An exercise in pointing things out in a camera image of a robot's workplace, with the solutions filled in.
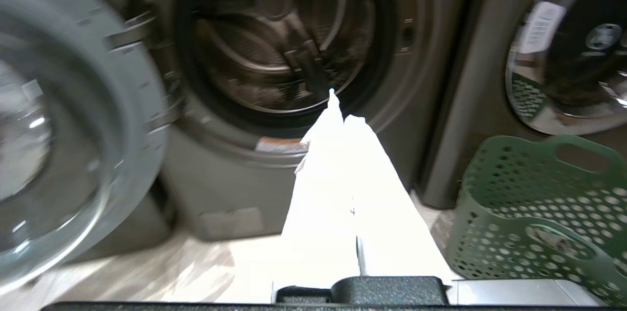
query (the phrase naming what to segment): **washing machine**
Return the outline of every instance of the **washing machine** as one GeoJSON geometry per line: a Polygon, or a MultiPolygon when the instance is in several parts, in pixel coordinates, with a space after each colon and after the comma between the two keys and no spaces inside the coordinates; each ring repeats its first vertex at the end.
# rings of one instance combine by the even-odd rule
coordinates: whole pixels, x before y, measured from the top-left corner
{"type": "MultiPolygon", "coordinates": [[[[627,0],[473,0],[466,52],[415,184],[424,204],[455,206],[464,169],[495,135],[580,135],[627,154],[627,0]]],[[[586,170],[605,159],[566,147],[586,170]]]]}
{"type": "Polygon", "coordinates": [[[182,108],[161,178],[196,237],[280,233],[329,88],[409,189],[464,0],[127,1],[175,50],[182,108]]]}
{"type": "Polygon", "coordinates": [[[101,241],[154,182],[175,112],[135,27],[102,0],[0,0],[0,293],[101,241]]]}

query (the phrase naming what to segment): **perforated basket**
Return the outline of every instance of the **perforated basket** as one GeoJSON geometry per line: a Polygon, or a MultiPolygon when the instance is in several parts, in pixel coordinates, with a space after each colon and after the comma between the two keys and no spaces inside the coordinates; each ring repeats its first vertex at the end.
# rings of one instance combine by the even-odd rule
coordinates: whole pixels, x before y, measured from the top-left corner
{"type": "Polygon", "coordinates": [[[484,141],[464,173],[448,263],[473,279],[572,280],[626,306],[626,168],[618,153],[576,136],[484,141]],[[566,144],[602,155],[610,168],[560,161],[566,144]]]}

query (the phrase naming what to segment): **sticker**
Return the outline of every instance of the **sticker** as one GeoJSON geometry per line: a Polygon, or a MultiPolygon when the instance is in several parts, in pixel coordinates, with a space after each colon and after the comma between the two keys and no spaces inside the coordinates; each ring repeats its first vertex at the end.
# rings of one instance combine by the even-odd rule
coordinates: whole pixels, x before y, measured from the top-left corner
{"type": "Polygon", "coordinates": [[[522,30],[519,53],[531,54],[547,50],[566,8],[548,1],[537,3],[522,30]]]}
{"type": "Polygon", "coordinates": [[[300,144],[300,139],[274,139],[273,137],[261,137],[255,146],[256,152],[269,153],[302,153],[305,146],[300,144]]]}

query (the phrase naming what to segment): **door hinge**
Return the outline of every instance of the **door hinge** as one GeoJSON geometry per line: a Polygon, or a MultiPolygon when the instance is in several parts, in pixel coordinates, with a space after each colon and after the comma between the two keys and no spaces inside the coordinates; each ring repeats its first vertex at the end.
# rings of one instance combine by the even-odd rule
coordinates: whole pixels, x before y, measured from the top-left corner
{"type": "Polygon", "coordinates": [[[154,12],[144,12],[126,21],[125,27],[123,32],[107,37],[110,47],[122,48],[134,43],[143,43],[161,73],[161,80],[166,89],[168,108],[163,115],[145,124],[147,131],[150,132],[177,121],[181,116],[183,103],[181,77],[175,68],[173,45],[163,38],[154,12]]]}

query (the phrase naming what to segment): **washing machine door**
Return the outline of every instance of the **washing machine door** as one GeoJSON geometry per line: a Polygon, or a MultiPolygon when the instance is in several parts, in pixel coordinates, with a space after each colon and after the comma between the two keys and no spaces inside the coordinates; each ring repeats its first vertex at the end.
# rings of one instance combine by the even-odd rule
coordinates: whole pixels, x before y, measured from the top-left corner
{"type": "Polygon", "coordinates": [[[513,42],[507,94],[550,135],[627,123],[627,0],[536,0],[513,42]]]}
{"type": "Polygon", "coordinates": [[[0,0],[0,292],[105,237],[154,181],[165,95],[125,33],[100,0],[0,0]]]}

